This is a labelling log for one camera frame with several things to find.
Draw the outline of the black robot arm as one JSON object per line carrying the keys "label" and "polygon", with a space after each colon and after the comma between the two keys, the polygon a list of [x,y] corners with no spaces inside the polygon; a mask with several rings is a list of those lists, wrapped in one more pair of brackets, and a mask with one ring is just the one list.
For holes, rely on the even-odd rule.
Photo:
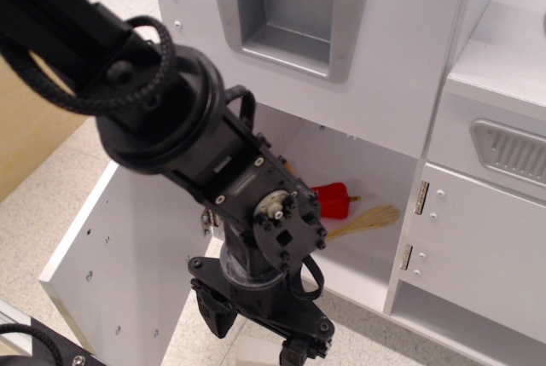
{"label": "black robot arm", "polygon": [[305,291],[300,275],[324,283],[311,256],[326,245],[321,207],[253,133],[250,90],[225,88],[155,18],[121,20],[87,0],[1,0],[1,53],[43,99],[94,116],[114,161],[165,176],[224,221],[220,257],[189,261],[217,337],[244,316],[283,338],[283,365],[327,355],[334,325],[316,305],[321,290]]}

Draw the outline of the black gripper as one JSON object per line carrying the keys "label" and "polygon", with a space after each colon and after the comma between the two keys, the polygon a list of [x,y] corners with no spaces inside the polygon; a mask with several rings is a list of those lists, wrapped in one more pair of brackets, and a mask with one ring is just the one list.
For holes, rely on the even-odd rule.
{"label": "black gripper", "polygon": [[251,279],[223,247],[218,259],[191,258],[188,269],[199,312],[219,339],[241,315],[286,338],[279,355],[281,366],[302,366],[308,359],[327,356],[334,325],[315,304],[324,279],[311,257],[294,271],[271,268]]}

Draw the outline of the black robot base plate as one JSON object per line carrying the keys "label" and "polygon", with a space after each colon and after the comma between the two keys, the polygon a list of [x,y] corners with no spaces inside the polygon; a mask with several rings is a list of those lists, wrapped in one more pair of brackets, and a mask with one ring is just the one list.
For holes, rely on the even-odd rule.
{"label": "black robot base plate", "polygon": [[1,365],[105,365],[97,356],[1,299]]}

